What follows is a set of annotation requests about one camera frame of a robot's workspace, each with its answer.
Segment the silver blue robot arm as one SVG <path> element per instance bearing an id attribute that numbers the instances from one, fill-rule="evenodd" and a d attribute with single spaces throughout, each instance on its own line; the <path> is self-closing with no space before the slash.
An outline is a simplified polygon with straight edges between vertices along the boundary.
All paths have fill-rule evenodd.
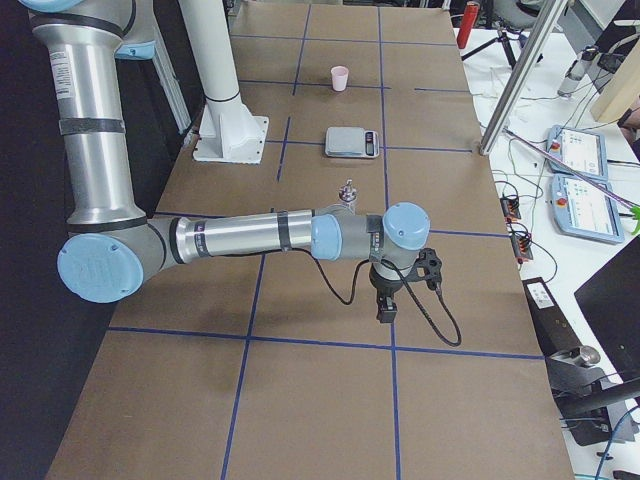
<path id="1" fill-rule="evenodd" d="M 95 303 L 119 301 L 176 265 L 208 257 L 300 251 L 315 261 L 368 265 L 377 317 L 394 320 L 394 294 L 441 283 L 426 245 L 430 221 L 410 202 L 359 215 L 350 201 L 316 210 L 192 220 L 150 219 L 134 200 L 115 61 L 150 58 L 149 1 L 30 1 L 34 35 L 47 47 L 75 208 L 57 257 L 66 287 Z"/>

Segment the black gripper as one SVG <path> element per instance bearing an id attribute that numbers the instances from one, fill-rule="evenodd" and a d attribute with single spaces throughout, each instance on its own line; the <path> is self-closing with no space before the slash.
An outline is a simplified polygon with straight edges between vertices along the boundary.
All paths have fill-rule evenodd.
<path id="1" fill-rule="evenodd" d="M 369 280 L 376 289 L 376 319 L 381 324 L 393 324 L 398 311 L 394 295 L 403 287 L 403 283 L 400 279 L 384 277 L 375 265 L 369 270 Z"/>

